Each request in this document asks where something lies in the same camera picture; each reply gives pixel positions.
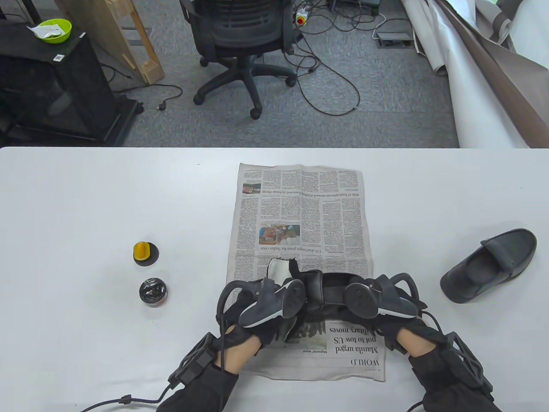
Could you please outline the person's left hand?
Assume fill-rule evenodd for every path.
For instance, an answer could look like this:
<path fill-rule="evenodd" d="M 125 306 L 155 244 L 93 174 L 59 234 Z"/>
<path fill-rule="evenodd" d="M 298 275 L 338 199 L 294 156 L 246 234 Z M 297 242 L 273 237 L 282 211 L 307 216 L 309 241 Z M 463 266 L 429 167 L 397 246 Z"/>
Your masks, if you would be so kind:
<path fill-rule="evenodd" d="M 225 349 L 232 348 L 245 343 L 249 338 L 259 338 L 259 347 L 269 345 L 274 339 L 286 339 L 297 322 L 297 316 L 273 318 L 259 326 L 243 328 L 238 325 L 241 312 L 248 308 L 255 301 L 251 296 L 241 292 L 237 300 L 218 318 L 218 323 L 223 326 L 223 331 L 228 332 L 225 337 Z"/>

